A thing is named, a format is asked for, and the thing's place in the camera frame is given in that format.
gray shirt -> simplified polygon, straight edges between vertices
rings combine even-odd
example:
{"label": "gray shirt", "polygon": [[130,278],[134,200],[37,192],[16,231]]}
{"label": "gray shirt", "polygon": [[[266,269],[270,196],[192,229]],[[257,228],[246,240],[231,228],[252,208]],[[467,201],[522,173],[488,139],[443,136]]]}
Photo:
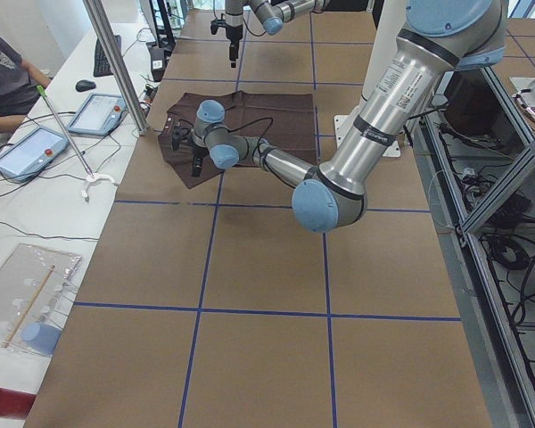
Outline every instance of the gray shirt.
{"label": "gray shirt", "polygon": [[21,55],[0,38],[0,116],[28,114],[39,98],[36,86],[21,67]]}

computer mouse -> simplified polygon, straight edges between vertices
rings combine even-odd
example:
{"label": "computer mouse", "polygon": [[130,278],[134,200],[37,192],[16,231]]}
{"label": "computer mouse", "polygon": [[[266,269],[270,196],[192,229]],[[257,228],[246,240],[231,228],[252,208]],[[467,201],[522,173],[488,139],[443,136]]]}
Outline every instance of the computer mouse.
{"label": "computer mouse", "polygon": [[75,84],[75,90],[78,92],[85,92],[90,91],[91,89],[95,89],[97,85],[95,82],[92,82],[91,80],[80,80],[78,83]]}

white desk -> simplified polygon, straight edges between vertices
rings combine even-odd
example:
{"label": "white desk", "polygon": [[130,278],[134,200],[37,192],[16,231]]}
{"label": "white desk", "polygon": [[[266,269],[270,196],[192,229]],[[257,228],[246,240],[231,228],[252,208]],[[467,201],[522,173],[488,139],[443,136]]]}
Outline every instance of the white desk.
{"label": "white desk", "polygon": [[[141,95],[150,76],[150,58],[144,41],[150,37],[149,31],[139,35],[142,41],[136,42],[137,34],[144,26],[141,24],[112,24],[113,32],[121,34],[121,52],[124,53],[131,80],[136,92]],[[79,43],[70,58],[47,88],[50,102],[57,111],[76,111],[91,92],[119,94],[117,82],[113,76],[93,78],[93,52],[96,35],[91,30]],[[74,86],[83,78],[94,80],[97,88],[93,91],[78,93]],[[29,114],[36,118],[49,114],[43,100],[39,100]],[[59,130],[53,118],[40,123],[48,128]],[[35,127],[30,123],[22,126],[12,142],[20,140]],[[121,144],[120,150],[104,163],[99,172],[112,175],[119,182],[127,168],[130,156],[136,144],[137,131],[134,121],[127,116],[112,136]],[[80,148],[96,143],[98,139],[76,137]],[[86,150],[86,160],[93,170],[118,148],[117,143],[105,138],[96,147]],[[54,160],[53,165],[73,156],[70,146],[65,153]],[[46,177],[71,174],[85,177],[86,172],[77,157],[73,157],[43,173]],[[12,190],[17,185],[0,182],[0,194]],[[20,190],[0,198],[0,221],[6,222],[29,233],[40,235],[90,236],[98,237],[112,206],[117,187],[109,181],[100,181],[89,188],[90,201],[85,202],[80,190],[83,182],[70,177],[46,180],[36,178]],[[28,243],[43,247],[71,251],[82,256],[78,271],[72,278],[74,284],[80,284],[95,249],[95,242],[82,240],[63,240],[28,237],[19,234],[7,226],[0,225],[0,267],[12,253],[18,243]],[[49,358],[23,354],[0,349],[0,386],[20,391],[36,392],[42,382]],[[23,426],[23,421],[10,421],[0,418],[0,428]]]}

blue-framed device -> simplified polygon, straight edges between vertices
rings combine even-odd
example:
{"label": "blue-framed device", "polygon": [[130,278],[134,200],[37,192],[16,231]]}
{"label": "blue-framed device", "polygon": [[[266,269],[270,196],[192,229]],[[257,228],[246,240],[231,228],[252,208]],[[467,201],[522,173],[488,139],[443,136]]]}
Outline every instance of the blue-framed device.
{"label": "blue-framed device", "polygon": [[80,136],[107,136],[123,120],[126,108],[121,95],[90,94],[68,125],[68,131]]}
{"label": "blue-framed device", "polygon": [[52,129],[37,127],[0,154],[0,173],[16,183],[27,181],[62,153],[68,142]]}

keyboard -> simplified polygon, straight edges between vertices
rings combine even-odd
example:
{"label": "keyboard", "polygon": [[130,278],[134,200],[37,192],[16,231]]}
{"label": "keyboard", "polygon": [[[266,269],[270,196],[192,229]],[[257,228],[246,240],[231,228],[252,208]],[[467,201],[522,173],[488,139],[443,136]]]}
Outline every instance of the keyboard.
{"label": "keyboard", "polygon": [[[119,51],[121,50],[121,36],[115,35],[115,42],[117,42],[117,47]],[[111,71],[111,65],[109,65],[109,60],[107,55],[101,47],[101,42],[97,39],[95,43],[95,57],[94,57],[94,66],[93,66],[93,76],[94,78],[100,78],[102,76],[110,76],[113,74]]]}

